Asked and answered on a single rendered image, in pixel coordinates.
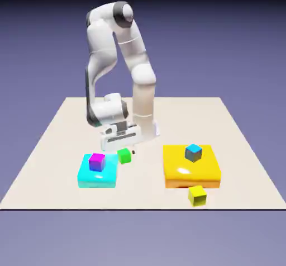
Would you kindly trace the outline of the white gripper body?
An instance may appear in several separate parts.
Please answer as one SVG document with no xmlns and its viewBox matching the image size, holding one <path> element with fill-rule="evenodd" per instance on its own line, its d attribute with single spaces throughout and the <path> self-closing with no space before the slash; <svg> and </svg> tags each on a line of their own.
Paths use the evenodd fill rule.
<svg viewBox="0 0 286 266">
<path fill-rule="evenodd" d="M 125 131 L 119 135 L 101 133 L 101 149 L 106 152 L 117 151 L 138 144 L 141 140 L 142 135 L 139 131 Z"/>
</svg>

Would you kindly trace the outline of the small green cube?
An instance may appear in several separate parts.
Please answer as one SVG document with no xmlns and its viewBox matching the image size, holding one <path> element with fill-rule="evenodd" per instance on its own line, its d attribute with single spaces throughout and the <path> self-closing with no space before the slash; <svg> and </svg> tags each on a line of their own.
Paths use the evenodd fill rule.
<svg viewBox="0 0 286 266">
<path fill-rule="evenodd" d="M 123 148 L 117 151 L 118 159 L 121 164 L 131 162 L 131 152 L 128 148 Z"/>
</svg>

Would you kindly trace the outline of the small magenta cube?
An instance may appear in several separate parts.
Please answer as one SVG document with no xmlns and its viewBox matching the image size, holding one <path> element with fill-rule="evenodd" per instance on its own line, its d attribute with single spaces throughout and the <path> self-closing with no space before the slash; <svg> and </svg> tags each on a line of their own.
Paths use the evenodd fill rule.
<svg viewBox="0 0 286 266">
<path fill-rule="evenodd" d="M 88 159 L 89 170 L 101 172 L 106 164 L 106 156 L 104 154 L 93 153 Z"/>
</svg>

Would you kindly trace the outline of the small blue cube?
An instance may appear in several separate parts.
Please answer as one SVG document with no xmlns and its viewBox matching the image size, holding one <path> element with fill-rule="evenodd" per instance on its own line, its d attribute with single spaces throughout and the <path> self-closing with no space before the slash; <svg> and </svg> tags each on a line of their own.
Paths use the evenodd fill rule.
<svg viewBox="0 0 286 266">
<path fill-rule="evenodd" d="M 197 160 L 201 159 L 202 151 L 203 151 L 202 147 L 196 144 L 191 144 L 185 148 L 184 156 L 187 160 L 194 163 Z"/>
</svg>

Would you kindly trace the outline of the small yellow cube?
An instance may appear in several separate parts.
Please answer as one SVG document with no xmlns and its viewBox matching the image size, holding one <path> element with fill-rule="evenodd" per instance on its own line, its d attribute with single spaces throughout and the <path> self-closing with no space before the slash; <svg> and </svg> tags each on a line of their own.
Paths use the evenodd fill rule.
<svg viewBox="0 0 286 266">
<path fill-rule="evenodd" d="M 207 194 L 202 186 L 188 188 L 188 199 L 192 206 L 203 206 L 206 204 Z"/>
</svg>

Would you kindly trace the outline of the large cyan box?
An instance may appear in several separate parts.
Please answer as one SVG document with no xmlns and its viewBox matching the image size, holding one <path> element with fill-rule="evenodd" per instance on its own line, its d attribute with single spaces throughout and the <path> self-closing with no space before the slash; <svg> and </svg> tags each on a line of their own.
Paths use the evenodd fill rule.
<svg viewBox="0 0 286 266">
<path fill-rule="evenodd" d="M 91 154 L 85 154 L 80 165 L 77 181 L 80 188 L 114 188 L 117 180 L 118 155 L 107 154 L 106 165 L 101 172 L 89 169 Z"/>
</svg>

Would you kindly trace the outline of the large orange box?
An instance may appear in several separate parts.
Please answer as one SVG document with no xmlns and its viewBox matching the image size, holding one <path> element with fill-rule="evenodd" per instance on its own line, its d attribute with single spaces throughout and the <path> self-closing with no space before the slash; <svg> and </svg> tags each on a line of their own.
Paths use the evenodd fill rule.
<svg viewBox="0 0 286 266">
<path fill-rule="evenodd" d="M 210 145 L 202 145 L 202 157 L 192 162 L 185 158 L 185 145 L 163 146 L 163 169 L 166 188 L 202 186 L 218 188 L 221 170 Z"/>
</svg>

